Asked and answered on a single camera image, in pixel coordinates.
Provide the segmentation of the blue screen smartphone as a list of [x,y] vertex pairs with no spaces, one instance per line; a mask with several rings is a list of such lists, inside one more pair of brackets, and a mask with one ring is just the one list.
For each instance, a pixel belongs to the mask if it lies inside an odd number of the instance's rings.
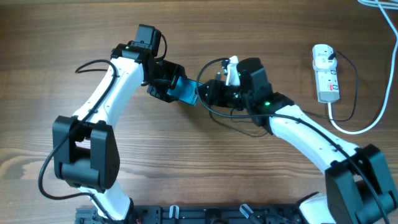
[[176,97],[178,100],[195,106],[198,95],[196,93],[197,82],[188,78],[179,77],[176,87],[169,89],[167,94]]

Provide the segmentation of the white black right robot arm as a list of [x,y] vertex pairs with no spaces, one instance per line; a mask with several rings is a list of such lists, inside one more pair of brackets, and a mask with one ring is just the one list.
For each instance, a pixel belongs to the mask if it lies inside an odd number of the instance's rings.
[[287,141],[325,176],[326,193],[298,206],[306,223],[374,223],[397,210],[397,188],[380,149],[359,147],[314,122],[272,89],[258,58],[220,62],[227,79],[197,83],[199,102],[210,113],[217,107],[246,110],[256,126]]

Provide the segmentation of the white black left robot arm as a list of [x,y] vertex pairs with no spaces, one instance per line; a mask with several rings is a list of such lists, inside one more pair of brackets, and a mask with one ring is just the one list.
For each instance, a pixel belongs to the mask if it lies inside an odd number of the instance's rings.
[[133,42],[119,44],[105,61],[106,75],[87,102],[71,117],[59,116],[53,124],[54,162],[58,179],[77,188],[93,202],[79,209],[77,223],[142,223],[144,209],[135,209],[117,180],[120,156],[114,137],[119,117],[140,87],[154,97],[195,105],[197,82],[182,66],[156,57],[157,47]]

